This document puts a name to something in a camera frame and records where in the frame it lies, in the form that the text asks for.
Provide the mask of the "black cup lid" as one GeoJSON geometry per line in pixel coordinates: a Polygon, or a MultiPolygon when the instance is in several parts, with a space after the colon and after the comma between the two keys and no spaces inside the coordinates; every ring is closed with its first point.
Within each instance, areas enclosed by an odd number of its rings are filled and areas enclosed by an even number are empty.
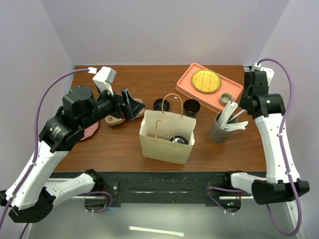
{"type": "Polygon", "coordinates": [[[163,107],[163,110],[165,112],[169,111],[170,103],[168,100],[163,100],[163,98],[156,99],[153,103],[153,108],[155,111],[161,111],[163,107]]]}
{"type": "Polygon", "coordinates": [[[186,140],[183,136],[180,136],[180,135],[173,136],[173,137],[170,139],[170,141],[173,142],[173,143],[180,143],[180,144],[186,144],[186,145],[188,145],[187,140],[186,140]]]}

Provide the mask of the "brown paper bag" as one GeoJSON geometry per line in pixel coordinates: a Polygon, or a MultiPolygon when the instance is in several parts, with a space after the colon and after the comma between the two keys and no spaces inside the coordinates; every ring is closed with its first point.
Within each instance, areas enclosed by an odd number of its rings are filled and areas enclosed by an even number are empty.
{"type": "Polygon", "coordinates": [[[185,164],[195,144],[194,128],[196,119],[183,114],[183,102],[180,103],[180,113],[145,110],[139,131],[143,156],[146,158],[185,164]],[[157,139],[147,137],[155,134],[165,137],[157,139]],[[183,136],[186,144],[173,143],[173,136],[183,136]]]}

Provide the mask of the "black coffee cup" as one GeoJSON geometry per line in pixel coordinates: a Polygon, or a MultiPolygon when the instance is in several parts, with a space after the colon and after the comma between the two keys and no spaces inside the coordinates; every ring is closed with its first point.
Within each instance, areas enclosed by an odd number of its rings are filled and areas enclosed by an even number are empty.
{"type": "Polygon", "coordinates": [[[188,99],[183,104],[184,115],[194,118],[200,110],[200,103],[195,99],[188,99]]]}

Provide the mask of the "white stirrer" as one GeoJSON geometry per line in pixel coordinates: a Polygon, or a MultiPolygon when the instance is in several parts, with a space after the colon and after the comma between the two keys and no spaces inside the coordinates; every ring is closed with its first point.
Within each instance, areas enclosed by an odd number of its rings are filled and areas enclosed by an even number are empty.
{"type": "Polygon", "coordinates": [[[230,118],[228,120],[228,122],[231,122],[232,120],[236,119],[238,116],[240,116],[241,114],[245,113],[246,110],[241,110],[240,112],[238,112],[237,114],[235,114],[232,118],[230,118]]]}

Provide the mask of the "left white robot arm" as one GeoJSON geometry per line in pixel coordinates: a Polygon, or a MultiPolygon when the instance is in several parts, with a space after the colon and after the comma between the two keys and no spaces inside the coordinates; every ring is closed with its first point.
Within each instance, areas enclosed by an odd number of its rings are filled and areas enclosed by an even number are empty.
{"type": "Polygon", "coordinates": [[[102,90],[94,98],[89,86],[72,88],[62,102],[40,132],[38,147],[22,175],[0,193],[0,204],[11,208],[8,215],[15,223],[38,223],[54,207],[74,196],[101,194],[104,178],[93,169],[56,186],[46,187],[45,183],[58,163],[84,138],[87,128],[107,116],[134,120],[145,108],[128,89],[122,89],[120,95],[102,90]]]}

